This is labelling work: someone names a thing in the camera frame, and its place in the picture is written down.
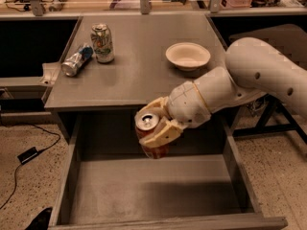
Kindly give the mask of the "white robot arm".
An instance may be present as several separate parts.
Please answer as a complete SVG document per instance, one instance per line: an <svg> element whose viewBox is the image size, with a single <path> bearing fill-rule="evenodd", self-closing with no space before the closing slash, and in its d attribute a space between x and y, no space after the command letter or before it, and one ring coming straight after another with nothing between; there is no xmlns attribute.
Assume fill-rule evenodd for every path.
<svg viewBox="0 0 307 230"><path fill-rule="evenodd" d="M253 37L234 41L224 65L176 87L169 96L144 106L137 121L155 114L159 122L139 143L153 149L176 140L186 128L199 127L227 107L270 94L300 116L307 117L307 71L270 44Z"/></svg>

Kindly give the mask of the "white rounded gripper body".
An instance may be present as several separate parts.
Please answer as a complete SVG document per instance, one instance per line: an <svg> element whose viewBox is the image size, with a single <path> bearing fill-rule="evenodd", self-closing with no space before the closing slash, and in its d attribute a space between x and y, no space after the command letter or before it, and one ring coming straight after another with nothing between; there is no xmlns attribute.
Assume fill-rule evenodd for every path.
<svg viewBox="0 0 307 230"><path fill-rule="evenodd" d="M211 118L200 91L191 81L186 81L170 93L167 110L173 119L188 128L199 127Z"/></svg>

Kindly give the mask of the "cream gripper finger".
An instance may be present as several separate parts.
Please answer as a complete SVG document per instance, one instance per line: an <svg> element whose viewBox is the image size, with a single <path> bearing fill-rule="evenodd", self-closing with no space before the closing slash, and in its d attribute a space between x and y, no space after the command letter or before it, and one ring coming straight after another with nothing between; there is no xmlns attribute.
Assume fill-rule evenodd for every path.
<svg viewBox="0 0 307 230"><path fill-rule="evenodd" d="M148 103L142 107L134 116L134 119L137 120L143 114L153 113L156 114L160 119L165 117L170 120L171 116L167 108L168 97L159 97L152 102Z"/></svg>
<svg viewBox="0 0 307 230"><path fill-rule="evenodd" d="M140 138L139 143L150 149L161 147L176 140L183 130L185 130L184 124L163 117L153 129L153 132Z"/></svg>

